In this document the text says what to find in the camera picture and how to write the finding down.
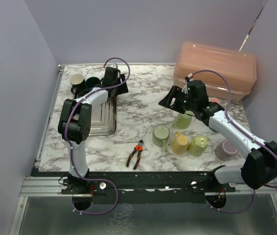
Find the dark teal mug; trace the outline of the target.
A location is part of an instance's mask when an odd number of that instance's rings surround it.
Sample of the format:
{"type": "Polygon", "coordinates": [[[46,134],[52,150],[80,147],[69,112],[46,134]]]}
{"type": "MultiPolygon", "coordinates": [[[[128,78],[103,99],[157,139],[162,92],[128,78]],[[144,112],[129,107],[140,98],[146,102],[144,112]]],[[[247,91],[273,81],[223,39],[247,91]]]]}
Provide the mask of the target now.
{"type": "Polygon", "coordinates": [[[98,77],[89,77],[85,80],[85,90],[90,92],[93,87],[98,86],[101,80],[98,77]]]}

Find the black mug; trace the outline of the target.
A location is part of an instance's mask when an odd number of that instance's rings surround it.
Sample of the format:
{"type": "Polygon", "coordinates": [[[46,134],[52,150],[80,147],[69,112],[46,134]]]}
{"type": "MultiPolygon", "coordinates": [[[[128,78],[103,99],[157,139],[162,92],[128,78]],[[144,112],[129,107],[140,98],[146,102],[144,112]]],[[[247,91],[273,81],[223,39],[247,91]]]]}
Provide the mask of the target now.
{"type": "Polygon", "coordinates": [[[71,84],[71,93],[72,94],[79,94],[85,91],[85,79],[84,76],[80,73],[76,73],[70,77],[69,80],[71,84]]]}

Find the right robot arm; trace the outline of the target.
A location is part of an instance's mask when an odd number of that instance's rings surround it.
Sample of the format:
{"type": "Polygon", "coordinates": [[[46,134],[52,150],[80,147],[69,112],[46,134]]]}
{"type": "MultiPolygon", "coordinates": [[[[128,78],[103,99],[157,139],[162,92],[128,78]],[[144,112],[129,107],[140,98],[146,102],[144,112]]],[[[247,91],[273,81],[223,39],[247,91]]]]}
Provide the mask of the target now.
{"type": "Polygon", "coordinates": [[[220,104],[210,102],[200,80],[188,82],[184,89],[172,86],[158,104],[181,114],[190,111],[197,120],[223,135],[244,156],[243,166],[221,166],[213,170],[214,175],[206,180],[211,191],[218,191],[229,183],[258,189],[277,178],[277,143],[256,137],[230,118],[220,104]]]}

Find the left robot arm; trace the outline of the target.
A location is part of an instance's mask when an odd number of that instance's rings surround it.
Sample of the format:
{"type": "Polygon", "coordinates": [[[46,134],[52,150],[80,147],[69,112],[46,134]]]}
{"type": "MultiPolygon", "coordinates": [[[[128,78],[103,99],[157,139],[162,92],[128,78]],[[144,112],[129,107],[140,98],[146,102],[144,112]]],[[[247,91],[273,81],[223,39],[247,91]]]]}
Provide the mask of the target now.
{"type": "Polygon", "coordinates": [[[66,99],[58,124],[58,132],[68,143],[70,170],[68,181],[79,193],[85,193],[90,182],[86,162],[85,141],[91,130],[92,110],[101,106],[112,97],[128,93],[126,78],[117,67],[107,67],[102,79],[84,79],[75,74],[70,78],[74,99],[66,99]]]}

